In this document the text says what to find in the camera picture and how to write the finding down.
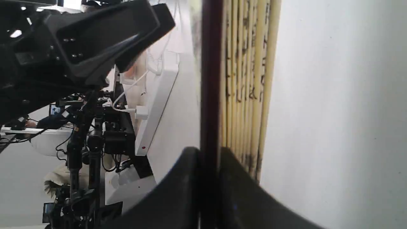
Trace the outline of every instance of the black equipment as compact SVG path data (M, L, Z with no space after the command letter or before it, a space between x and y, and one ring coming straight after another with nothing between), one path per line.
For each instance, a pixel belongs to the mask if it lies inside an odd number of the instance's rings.
M115 130L115 125L105 133L101 131L101 123L109 122L110 111L98 105L96 92L105 84L113 64L121 72L129 69L143 50L174 27L174 21L166 5L151 7L147 0L72 15L35 10L37 6L56 3L0 0L0 105L12 111L0 113L0 124L73 93L88 93L68 144L71 185L61 188L55 205L44 208L60 209L66 216L61 218L60 211L54 211L53 217L48 217L50 222L54 221L54 227L320 228L265 193L228 149L219 149L222 0L202 1L201 149L186 148L161 183L121 217L117 217L120 204L103 211L97 201L100 177L95 172L100 166L102 146L108 153L109 144L126 148L130 145L122 143L133 139L123 138L129 129L120 129L121 134L108 133ZM22 35L11 38L16 30ZM116 114L116 118L122 118L121 115ZM93 119L95 130L88 139L88 163L93 175L89 191L84 192L77 182L78 170Z

